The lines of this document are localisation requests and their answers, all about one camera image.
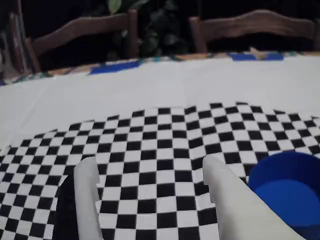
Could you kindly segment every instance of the blue bowl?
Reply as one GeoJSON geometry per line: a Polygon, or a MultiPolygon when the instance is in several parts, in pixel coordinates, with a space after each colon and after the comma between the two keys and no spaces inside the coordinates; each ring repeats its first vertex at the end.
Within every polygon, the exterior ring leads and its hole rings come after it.
{"type": "Polygon", "coordinates": [[[288,151],[264,158],[249,187],[307,240],[320,240],[320,159],[288,151]]]}

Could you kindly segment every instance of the checkerboard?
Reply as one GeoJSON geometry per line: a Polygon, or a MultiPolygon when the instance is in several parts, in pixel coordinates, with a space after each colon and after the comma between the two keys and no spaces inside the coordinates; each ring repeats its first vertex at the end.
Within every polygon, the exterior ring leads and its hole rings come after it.
{"type": "Polygon", "coordinates": [[[247,182],[265,156],[318,156],[319,125],[297,113],[211,103],[140,110],[16,140],[0,155],[0,238],[51,239],[59,184],[96,156],[104,239],[218,239],[203,157],[216,155],[247,182]]]}

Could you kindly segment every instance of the blue object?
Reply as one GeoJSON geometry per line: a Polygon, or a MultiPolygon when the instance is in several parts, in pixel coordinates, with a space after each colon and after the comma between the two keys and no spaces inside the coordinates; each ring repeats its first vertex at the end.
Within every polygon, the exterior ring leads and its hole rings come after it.
{"type": "MultiPolygon", "coordinates": [[[[256,61],[256,56],[253,54],[246,53],[228,53],[228,56],[232,58],[234,61],[256,61]]],[[[266,58],[261,61],[283,61],[284,56],[280,53],[268,53],[266,58]]]]}
{"type": "Polygon", "coordinates": [[[291,228],[307,240],[320,240],[320,159],[282,152],[260,161],[249,187],[291,228]]]}
{"type": "Polygon", "coordinates": [[[115,73],[126,69],[133,69],[140,66],[139,61],[131,61],[131,62],[124,62],[124,63],[115,63],[110,65],[102,65],[97,66],[91,69],[89,75],[94,74],[105,74],[105,73],[115,73]]]}

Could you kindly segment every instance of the black square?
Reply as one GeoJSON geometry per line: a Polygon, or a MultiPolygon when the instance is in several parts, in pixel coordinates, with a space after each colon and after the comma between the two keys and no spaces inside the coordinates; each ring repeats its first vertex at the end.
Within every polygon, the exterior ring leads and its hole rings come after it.
{"type": "Polygon", "coordinates": [[[204,144],[202,137],[195,138],[193,140],[189,140],[189,148],[194,149],[200,147],[204,144]]]}
{"type": "Polygon", "coordinates": [[[138,201],[138,214],[154,214],[156,212],[157,212],[156,199],[138,201]]]}
{"type": "Polygon", "coordinates": [[[232,130],[244,130],[246,129],[245,124],[242,121],[231,122],[232,130]]]}
{"type": "Polygon", "coordinates": [[[122,175],[107,175],[105,179],[106,187],[120,187],[122,175]]]}
{"type": "Polygon", "coordinates": [[[50,210],[52,201],[51,197],[40,197],[37,208],[50,210]]]}
{"type": "Polygon", "coordinates": [[[4,229],[15,233],[17,231],[18,223],[19,223],[18,220],[8,218],[4,229]]]}
{"type": "Polygon", "coordinates": [[[29,167],[29,165],[20,164],[18,169],[16,170],[16,172],[19,174],[25,174],[28,170],[28,167],[29,167]]]}
{"type": "Polygon", "coordinates": [[[217,132],[216,127],[214,126],[202,128],[201,131],[202,131],[202,135],[209,135],[217,132]]]}
{"type": "Polygon", "coordinates": [[[117,214],[119,201],[102,201],[100,213],[104,214],[117,214]]]}
{"type": "Polygon", "coordinates": [[[120,194],[121,200],[135,200],[138,199],[138,187],[137,186],[126,186],[121,188],[120,194]]]}
{"type": "Polygon", "coordinates": [[[44,187],[43,186],[39,186],[39,185],[32,185],[31,189],[30,189],[30,192],[29,192],[29,195],[30,196],[40,196],[41,195],[41,192],[42,192],[42,189],[44,187]]]}
{"type": "Polygon", "coordinates": [[[226,164],[240,164],[241,158],[239,156],[239,153],[237,152],[227,152],[224,153],[224,160],[226,164]]]}
{"type": "Polygon", "coordinates": [[[21,215],[21,220],[32,222],[35,215],[35,209],[24,208],[21,215]]]}
{"type": "Polygon", "coordinates": [[[45,234],[46,225],[40,223],[32,223],[30,236],[43,238],[45,234]]]}
{"type": "Polygon", "coordinates": [[[93,124],[92,129],[104,129],[105,124],[106,123],[104,121],[97,121],[93,124]]]}
{"type": "Polygon", "coordinates": [[[211,111],[199,111],[198,116],[199,119],[212,118],[211,111]]]}
{"type": "Polygon", "coordinates": [[[46,181],[46,185],[58,186],[60,182],[60,176],[49,176],[46,181]]]}
{"type": "Polygon", "coordinates": [[[268,151],[280,150],[280,147],[276,141],[266,141],[265,145],[266,145],[268,151]]]}
{"type": "Polygon", "coordinates": [[[144,118],[144,124],[145,125],[157,124],[157,116],[146,116],[144,118]]]}
{"type": "Polygon", "coordinates": [[[243,168],[246,176],[250,175],[251,170],[254,168],[255,164],[252,163],[244,163],[243,168]]]}
{"type": "Polygon", "coordinates": [[[186,139],[187,138],[187,132],[182,130],[173,130],[172,136],[174,139],[186,139]]]}
{"type": "Polygon", "coordinates": [[[156,150],[143,150],[141,151],[141,160],[153,160],[157,157],[156,150]]]}
{"type": "Polygon", "coordinates": [[[41,165],[43,160],[44,160],[43,156],[34,156],[31,164],[41,165]]]}
{"type": "Polygon", "coordinates": [[[32,184],[35,180],[36,175],[26,174],[22,180],[23,184],[32,184]]]}
{"type": "Polygon", "coordinates": [[[98,144],[100,136],[88,136],[86,143],[87,144],[98,144]]]}
{"type": "Polygon", "coordinates": [[[127,141],[128,134],[122,133],[122,134],[115,134],[113,141],[114,142],[125,142],[127,141]]]}
{"type": "Polygon", "coordinates": [[[192,182],[192,172],[188,170],[176,170],[174,171],[174,177],[176,182],[192,182]]]}
{"type": "Polygon", "coordinates": [[[291,140],[291,143],[292,145],[294,146],[294,148],[302,148],[302,147],[305,147],[305,143],[304,141],[302,141],[302,139],[294,139],[294,140],[291,140]]]}
{"type": "Polygon", "coordinates": [[[8,217],[10,214],[11,206],[2,204],[0,206],[0,216],[8,217]]]}
{"type": "Polygon", "coordinates": [[[173,160],[158,160],[156,163],[156,169],[158,171],[173,170],[174,169],[174,161],[173,160]]]}
{"type": "Polygon", "coordinates": [[[173,149],[173,157],[175,159],[188,159],[189,156],[189,150],[188,149],[173,149]]]}
{"type": "Polygon", "coordinates": [[[129,174],[129,173],[138,173],[139,172],[139,166],[140,163],[138,161],[136,162],[125,162],[123,167],[123,173],[129,174]]]}
{"type": "Polygon", "coordinates": [[[42,165],[38,171],[38,174],[46,174],[48,175],[51,171],[50,165],[42,165]]]}
{"type": "Polygon", "coordinates": [[[198,227],[183,227],[178,229],[179,240],[199,240],[198,227]]]}
{"type": "Polygon", "coordinates": [[[156,172],[141,172],[139,175],[139,185],[155,184],[156,172]]]}
{"type": "Polygon", "coordinates": [[[136,215],[118,215],[116,221],[117,229],[135,229],[136,228],[136,215]]]}
{"type": "Polygon", "coordinates": [[[252,145],[250,141],[236,141],[239,151],[252,151],[252,145]]]}
{"type": "Polygon", "coordinates": [[[156,240],[157,230],[139,230],[135,232],[135,240],[156,240]]]}
{"type": "Polygon", "coordinates": [[[37,151],[37,147],[29,147],[25,155],[35,155],[36,151],[37,151]]]}
{"type": "Polygon", "coordinates": [[[156,215],[157,229],[168,229],[177,227],[176,212],[157,213],[156,215]]]}
{"type": "Polygon", "coordinates": [[[200,128],[199,121],[191,121],[186,124],[187,130],[194,130],[199,128],[200,128]]]}
{"type": "Polygon", "coordinates": [[[288,136],[286,135],[286,133],[284,131],[275,131],[274,135],[275,135],[277,140],[286,140],[286,139],[288,139],[288,136]]]}
{"type": "Polygon", "coordinates": [[[159,115],[171,114],[171,109],[167,107],[158,108],[159,115]]]}
{"type": "Polygon", "coordinates": [[[110,153],[111,143],[101,143],[98,145],[98,153],[110,153]]]}
{"type": "Polygon", "coordinates": [[[110,163],[117,163],[117,162],[123,162],[125,160],[125,153],[124,152],[112,152],[110,154],[110,163]]]}
{"type": "Polygon", "coordinates": [[[130,119],[121,119],[119,120],[118,122],[118,128],[121,128],[121,127],[129,127],[130,126],[130,119]]]}
{"type": "Polygon", "coordinates": [[[74,145],[72,146],[70,154],[82,154],[84,152],[84,145],[74,145]]]}
{"type": "Polygon", "coordinates": [[[209,192],[209,186],[204,185],[204,182],[198,182],[194,184],[194,192],[196,196],[200,196],[202,194],[206,194],[209,192]]]}
{"type": "Polygon", "coordinates": [[[178,211],[196,210],[196,201],[194,196],[177,196],[176,207],[178,211]]]}
{"type": "Polygon", "coordinates": [[[185,121],[185,116],[183,115],[172,115],[173,123],[183,123],[185,121]]]}
{"type": "Polygon", "coordinates": [[[136,151],[141,149],[141,141],[128,141],[126,143],[127,151],[136,151]]]}
{"type": "Polygon", "coordinates": [[[74,137],[65,137],[61,145],[72,145],[74,143],[74,137]]]}
{"type": "Polygon", "coordinates": [[[175,196],[175,184],[174,183],[165,183],[157,184],[156,186],[156,196],[157,198],[175,196]]]}
{"type": "Polygon", "coordinates": [[[200,226],[216,224],[218,222],[216,208],[212,207],[198,211],[198,220],[200,226]]]}
{"type": "Polygon", "coordinates": [[[13,206],[23,207],[26,203],[26,199],[27,199],[27,196],[16,195],[13,202],[13,206]]]}
{"type": "Polygon", "coordinates": [[[209,144],[205,146],[205,153],[208,154],[215,154],[221,153],[222,149],[220,143],[209,144]]]}
{"type": "Polygon", "coordinates": [[[172,140],[170,139],[158,140],[157,147],[158,149],[170,149],[172,148],[172,140]]]}
{"type": "Polygon", "coordinates": [[[226,116],[217,116],[214,118],[215,124],[224,124],[228,122],[228,118],[226,116]]]}
{"type": "Polygon", "coordinates": [[[156,131],[146,131],[142,135],[143,140],[151,140],[157,139],[157,132],[156,131]]]}

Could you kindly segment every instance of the wooden chair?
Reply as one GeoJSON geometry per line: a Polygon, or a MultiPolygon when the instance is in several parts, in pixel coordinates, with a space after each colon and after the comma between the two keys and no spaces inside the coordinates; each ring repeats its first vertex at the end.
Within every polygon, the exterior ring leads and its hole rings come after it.
{"type": "Polygon", "coordinates": [[[307,19],[296,19],[269,10],[255,10],[249,13],[221,19],[201,21],[198,17],[189,19],[197,53],[207,53],[207,42],[221,38],[236,38],[246,34],[271,33],[287,37],[303,37],[314,41],[319,49],[320,37],[316,25],[307,19]]]}
{"type": "Polygon", "coordinates": [[[58,30],[35,40],[27,38],[28,50],[34,71],[41,72],[38,57],[47,51],[62,46],[78,37],[127,30],[127,57],[138,56],[138,14],[136,10],[128,13],[102,17],[80,17],[72,20],[58,30]]]}

